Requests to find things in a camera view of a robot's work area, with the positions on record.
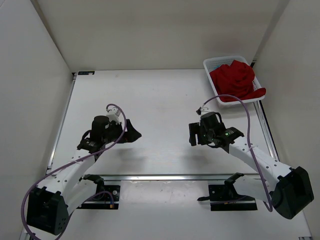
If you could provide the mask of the red t-shirt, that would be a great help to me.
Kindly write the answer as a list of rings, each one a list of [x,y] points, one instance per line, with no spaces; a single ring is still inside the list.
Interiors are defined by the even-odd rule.
[[[242,101],[260,98],[266,94],[264,87],[254,89],[255,73],[246,63],[233,60],[230,65],[223,64],[210,73],[215,89],[224,103],[234,102],[235,96]]]

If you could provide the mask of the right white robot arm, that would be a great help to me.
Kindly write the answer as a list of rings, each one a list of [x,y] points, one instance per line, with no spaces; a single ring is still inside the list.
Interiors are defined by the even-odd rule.
[[[249,143],[235,127],[226,128],[220,113],[206,107],[199,108],[196,113],[200,116],[199,121],[189,124],[191,146],[221,148],[260,174],[259,179],[254,179],[237,172],[226,179],[223,201],[248,196],[271,203],[276,212],[291,220],[314,200],[309,174],[304,168],[292,168],[279,162]]]

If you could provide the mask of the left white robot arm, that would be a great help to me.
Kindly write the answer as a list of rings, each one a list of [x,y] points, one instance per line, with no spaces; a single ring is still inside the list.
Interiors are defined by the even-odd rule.
[[[106,145],[133,143],[142,137],[125,121],[123,128],[117,116],[96,116],[76,148],[75,156],[55,176],[39,182],[28,195],[26,224],[53,234],[61,234],[69,217],[85,200],[100,200],[105,194],[103,179],[86,171],[96,163]]]

